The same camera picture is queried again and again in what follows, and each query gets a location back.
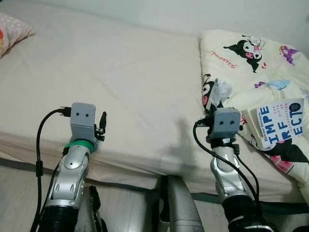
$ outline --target floor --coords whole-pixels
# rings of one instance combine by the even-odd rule
[[[42,178],[45,198],[49,175]],[[97,185],[101,199],[101,217],[109,232],[151,232],[153,193]],[[35,173],[0,166],[0,231],[29,231],[33,220],[37,183]],[[220,205],[195,201],[205,228],[227,232],[227,221]],[[291,232],[309,225],[309,215],[268,216],[280,232]]]

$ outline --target pink pillow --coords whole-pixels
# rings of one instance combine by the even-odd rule
[[[34,33],[32,27],[26,23],[0,13],[0,58],[14,43]]]

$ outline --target bed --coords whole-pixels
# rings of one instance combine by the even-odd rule
[[[96,121],[103,110],[108,117],[106,140],[90,159],[90,179],[154,189],[161,175],[180,175],[192,193],[216,194],[211,156],[192,136],[194,122],[204,115],[196,37],[43,1],[8,0],[0,11],[36,31],[0,60],[1,158],[35,163],[42,118],[59,106],[87,102],[97,108]],[[200,140],[205,135],[198,131]],[[45,167],[56,166],[69,138],[67,118],[47,121]],[[262,201],[304,201],[292,179],[237,139],[259,179]]]

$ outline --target cartoon print blanket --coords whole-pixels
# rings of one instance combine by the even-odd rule
[[[209,30],[200,41],[202,102],[240,111],[282,99],[307,98],[309,60],[297,49],[262,37]],[[262,150],[281,171],[292,176],[309,204],[309,101],[305,100],[303,134],[258,147],[246,118],[239,134]]]

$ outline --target white wall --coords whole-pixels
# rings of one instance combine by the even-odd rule
[[[138,25],[199,35],[244,31],[291,44],[309,57],[309,0],[46,0]]]

